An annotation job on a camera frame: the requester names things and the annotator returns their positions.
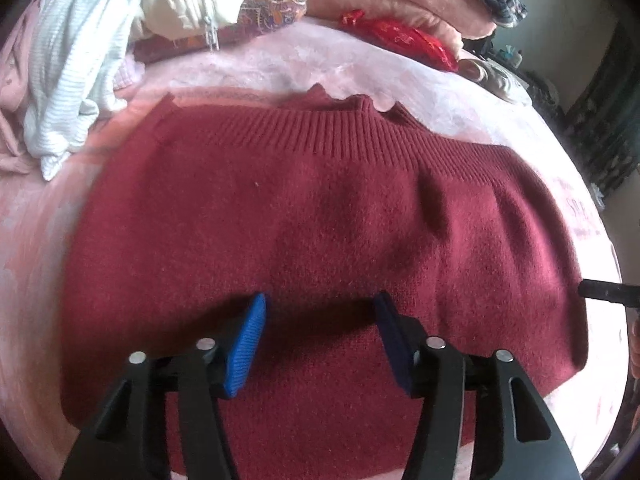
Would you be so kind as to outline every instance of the blue gripper pad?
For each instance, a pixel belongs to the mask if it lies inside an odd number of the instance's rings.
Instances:
[[[414,389],[414,354],[424,343],[426,332],[417,319],[398,314],[387,292],[380,292],[373,299],[373,303],[386,358],[389,360],[396,383],[410,396]]]
[[[253,298],[242,321],[236,341],[226,356],[224,388],[230,398],[238,394],[249,375],[249,368],[254,360],[255,350],[264,329],[266,312],[267,298],[264,294],[258,294]]]

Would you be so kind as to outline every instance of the red sweater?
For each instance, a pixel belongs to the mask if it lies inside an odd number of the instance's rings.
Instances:
[[[420,412],[365,298],[388,290],[463,352],[510,349],[546,395],[585,364],[579,279],[552,196],[507,148],[319,86],[278,109],[166,98],[79,222],[63,406],[82,423],[130,352],[180,352],[263,291],[248,383],[223,403],[241,478],[364,478],[404,466]]]

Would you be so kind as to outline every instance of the dark blue gripper pad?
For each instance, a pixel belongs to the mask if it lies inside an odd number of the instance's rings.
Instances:
[[[410,396],[415,349],[402,329],[400,315],[389,294],[380,292],[373,302],[376,308],[376,324],[385,347],[386,358],[389,359],[398,386]]]

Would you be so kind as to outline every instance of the bed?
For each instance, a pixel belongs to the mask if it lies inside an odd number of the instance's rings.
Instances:
[[[400,101],[443,136],[511,147],[558,202],[583,277],[620,281],[588,190],[532,107],[508,104],[456,74],[309,18],[243,46],[155,63],[139,86],[121,94],[129,107],[96,124],[86,146],[52,182],[37,171],[0,178],[0,418],[42,480],[59,476],[77,435],[60,408],[57,298],[65,250],[102,165],[169,91],[180,105],[269,107],[317,82],[335,98],[368,94],[380,110]],[[624,309],[587,300],[587,315],[586,367],[546,398],[580,470],[607,439],[628,373]],[[462,448],[456,480],[468,478],[471,454],[472,444]],[[380,478],[401,475],[397,470]]]

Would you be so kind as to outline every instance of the wall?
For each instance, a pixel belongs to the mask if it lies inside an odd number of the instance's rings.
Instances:
[[[595,74],[616,26],[606,0],[524,0],[529,15],[517,27],[498,27],[494,45],[522,49],[524,70],[558,88],[568,110]]]
[[[616,248],[622,279],[640,285],[640,174],[634,171],[605,206],[602,219]]]

